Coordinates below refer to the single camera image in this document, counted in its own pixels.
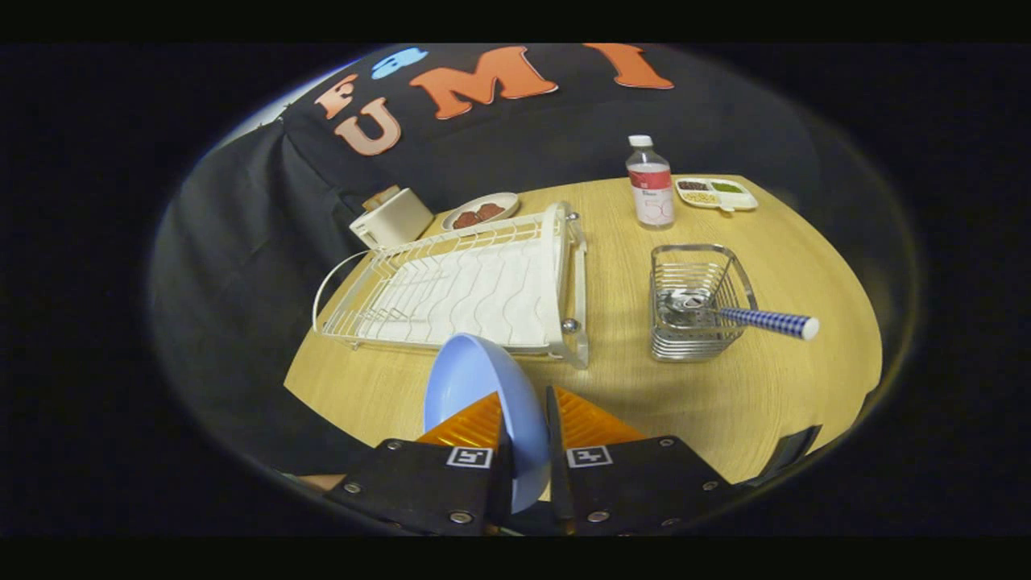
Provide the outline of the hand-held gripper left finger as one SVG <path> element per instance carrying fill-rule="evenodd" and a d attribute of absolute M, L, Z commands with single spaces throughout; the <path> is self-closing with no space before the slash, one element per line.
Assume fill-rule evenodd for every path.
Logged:
<path fill-rule="evenodd" d="M 487 394 L 415 441 L 383 441 L 325 498 L 413 535 L 494 535 L 516 494 L 502 407 Z"/>

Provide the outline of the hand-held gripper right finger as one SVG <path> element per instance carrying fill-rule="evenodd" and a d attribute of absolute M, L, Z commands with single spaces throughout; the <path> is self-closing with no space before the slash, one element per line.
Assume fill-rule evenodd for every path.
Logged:
<path fill-rule="evenodd" d="M 734 503 L 734 486 L 678 437 L 647 437 L 578 394 L 546 389 L 551 502 L 564 535 L 666 536 Z"/>

